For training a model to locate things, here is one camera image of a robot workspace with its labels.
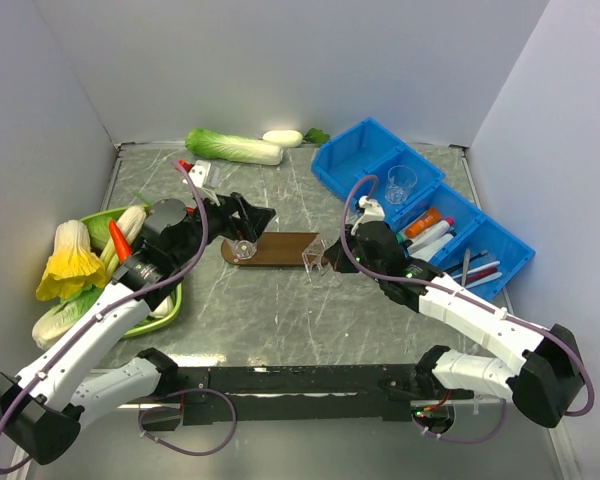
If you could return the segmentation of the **clear acrylic toothbrush holder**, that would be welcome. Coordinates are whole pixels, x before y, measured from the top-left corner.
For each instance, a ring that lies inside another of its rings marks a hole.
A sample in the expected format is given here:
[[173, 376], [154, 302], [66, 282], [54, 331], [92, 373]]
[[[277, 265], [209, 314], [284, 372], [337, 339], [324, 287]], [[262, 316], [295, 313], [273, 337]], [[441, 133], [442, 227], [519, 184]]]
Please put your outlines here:
[[301, 258], [306, 273], [311, 276], [322, 276], [330, 266], [326, 257], [327, 243], [321, 236], [315, 239], [303, 250]]

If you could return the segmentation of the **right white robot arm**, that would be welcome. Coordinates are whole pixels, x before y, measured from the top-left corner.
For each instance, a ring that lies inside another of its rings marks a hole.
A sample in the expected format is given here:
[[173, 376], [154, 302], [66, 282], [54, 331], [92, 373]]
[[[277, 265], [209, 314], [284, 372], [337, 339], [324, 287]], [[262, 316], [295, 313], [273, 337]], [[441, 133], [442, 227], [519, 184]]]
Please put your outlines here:
[[432, 348], [416, 375], [424, 396], [439, 398], [456, 389], [493, 395], [546, 428], [572, 415], [585, 375], [575, 336], [566, 327], [546, 329], [520, 320], [472, 294], [429, 262], [406, 255], [383, 221], [345, 225], [324, 260], [339, 273], [367, 274], [394, 303], [440, 321], [488, 351], [481, 357]]

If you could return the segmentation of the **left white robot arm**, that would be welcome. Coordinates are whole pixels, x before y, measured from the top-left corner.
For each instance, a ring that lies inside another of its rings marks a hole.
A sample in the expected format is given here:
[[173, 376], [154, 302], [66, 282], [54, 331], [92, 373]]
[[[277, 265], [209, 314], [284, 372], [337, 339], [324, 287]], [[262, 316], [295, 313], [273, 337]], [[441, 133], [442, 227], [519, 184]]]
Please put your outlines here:
[[217, 237], [255, 243], [276, 211], [233, 192], [199, 200], [157, 202], [143, 223], [134, 252], [118, 267], [96, 303], [46, 353], [17, 375], [0, 373], [0, 435], [28, 459], [49, 464], [80, 431], [130, 400], [172, 398], [177, 365], [151, 348], [98, 381], [86, 375], [126, 332], [169, 297]]

